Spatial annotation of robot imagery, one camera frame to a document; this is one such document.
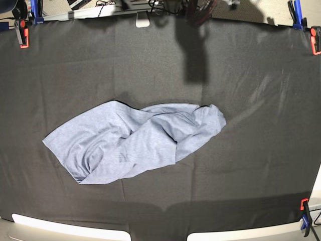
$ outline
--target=floor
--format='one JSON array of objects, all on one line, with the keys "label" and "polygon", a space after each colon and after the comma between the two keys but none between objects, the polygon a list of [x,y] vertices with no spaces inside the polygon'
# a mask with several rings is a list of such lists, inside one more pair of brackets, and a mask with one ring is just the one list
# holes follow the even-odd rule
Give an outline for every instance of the floor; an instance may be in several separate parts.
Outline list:
[{"label": "floor", "polygon": [[[44,11],[48,15],[65,13],[71,11],[67,0],[43,0]],[[241,4],[236,10],[230,10],[229,6],[220,1],[216,7],[213,17],[222,19],[233,19],[247,22],[267,23],[272,25],[293,24],[288,10],[287,0],[240,0]],[[83,8],[92,8],[96,0],[92,0]],[[321,26],[321,1],[305,0],[301,1],[303,17],[307,17],[307,24],[311,26]],[[0,14],[0,19],[11,17],[11,12]]]}]

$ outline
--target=cable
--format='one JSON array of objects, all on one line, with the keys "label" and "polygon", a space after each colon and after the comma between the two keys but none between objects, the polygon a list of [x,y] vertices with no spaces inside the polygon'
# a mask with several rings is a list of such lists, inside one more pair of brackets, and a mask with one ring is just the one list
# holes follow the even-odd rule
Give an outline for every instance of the cable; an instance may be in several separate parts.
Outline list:
[{"label": "cable", "polygon": [[317,233],[315,232],[315,229],[314,229],[314,227],[311,225],[311,230],[312,230],[312,232],[313,232],[313,234],[314,234],[314,237],[315,237],[315,239],[316,239],[316,241],[320,241],[320,239],[319,239],[319,237],[317,236]]},{"label": "cable", "polygon": [[321,225],[321,223],[316,223],[316,221],[318,220],[318,218],[321,216],[321,212],[318,214],[318,216],[314,219],[314,225]]},{"label": "cable", "polygon": [[0,19],[0,20],[4,20],[4,19],[11,19],[11,20],[16,20],[16,18],[12,18],[12,17],[8,17],[8,18],[3,18],[3,19]]},{"label": "cable", "polygon": [[179,11],[181,10],[181,5],[182,5],[182,4],[183,4],[183,0],[182,0],[181,2],[177,1],[177,2],[175,3],[174,9],[177,9],[177,8],[178,8],[177,12],[179,12]]},{"label": "cable", "polygon": [[103,0],[98,0],[98,1],[96,2],[96,7],[100,7],[100,6],[101,6],[101,9],[100,9],[100,11],[99,11],[98,17],[100,16],[101,11],[102,11],[102,9],[103,9],[104,6],[114,5],[114,4],[116,4],[116,3],[113,2],[113,1],[107,1],[107,2],[106,2],[106,1],[103,1]]},{"label": "cable", "polygon": [[164,8],[170,9],[169,2],[167,0],[163,0]]},{"label": "cable", "polygon": [[38,0],[37,5],[38,5],[38,15],[42,17],[42,10],[44,8],[43,0]]},{"label": "cable", "polygon": [[161,1],[157,1],[157,0],[148,0],[148,5],[151,7],[151,10],[155,10],[155,9],[157,9],[157,10],[162,10],[164,13],[169,13],[169,14],[174,14],[174,15],[177,15],[179,12],[180,12],[180,10],[181,10],[181,8],[179,8],[176,12],[171,12],[171,11],[169,11],[169,10],[167,10],[167,9],[165,9],[165,8],[157,8],[157,7],[155,7],[155,2],[161,2]]},{"label": "cable", "polygon": [[163,14],[164,14],[164,9],[165,9],[165,6],[164,6],[163,1],[159,1],[158,4],[157,4],[157,6],[162,6],[163,8],[162,8],[162,10],[161,10],[160,13],[159,13],[159,11],[156,11],[156,10],[154,11],[154,13],[155,13],[156,15],[158,15],[158,16],[163,15]]}]

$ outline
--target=black cloth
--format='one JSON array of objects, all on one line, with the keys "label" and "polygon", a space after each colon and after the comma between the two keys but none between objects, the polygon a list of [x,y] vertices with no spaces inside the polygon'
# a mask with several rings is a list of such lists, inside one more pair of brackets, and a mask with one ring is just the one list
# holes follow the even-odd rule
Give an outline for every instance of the black cloth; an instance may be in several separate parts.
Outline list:
[{"label": "black cloth", "polygon": [[[132,240],[299,220],[321,156],[320,58],[291,28],[135,16],[0,35],[0,216],[124,230]],[[214,104],[227,125],[175,166],[79,185],[41,140],[99,104]]]}]

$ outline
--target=crumpled cloth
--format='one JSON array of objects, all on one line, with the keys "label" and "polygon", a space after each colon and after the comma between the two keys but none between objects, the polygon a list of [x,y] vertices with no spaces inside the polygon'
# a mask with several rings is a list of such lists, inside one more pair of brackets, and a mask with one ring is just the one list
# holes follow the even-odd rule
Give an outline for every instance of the crumpled cloth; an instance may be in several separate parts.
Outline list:
[{"label": "crumpled cloth", "polygon": [[212,104],[170,103],[138,110],[111,101],[64,123],[43,143],[79,184],[107,184],[174,165],[225,124]]}]

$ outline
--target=blue clamp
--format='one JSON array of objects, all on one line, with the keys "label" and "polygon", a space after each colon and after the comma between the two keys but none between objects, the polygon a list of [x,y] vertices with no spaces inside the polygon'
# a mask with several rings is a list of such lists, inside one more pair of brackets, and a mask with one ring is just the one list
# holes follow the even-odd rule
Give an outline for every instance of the blue clamp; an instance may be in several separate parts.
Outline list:
[{"label": "blue clamp", "polygon": [[303,224],[302,224],[301,230],[309,227],[309,220],[305,214],[302,215],[302,219],[303,219]]},{"label": "blue clamp", "polygon": [[289,7],[291,17],[293,19],[293,28],[306,31],[307,22],[306,22],[306,18],[302,17],[300,0],[295,0],[294,6],[293,6],[293,1],[288,1],[287,5]]},{"label": "blue clamp", "polygon": [[31,0],[31,12],[33,14],[33,24],[43,24],[44,18],[39,16],[39,10],[38,10],[38,0]]}]

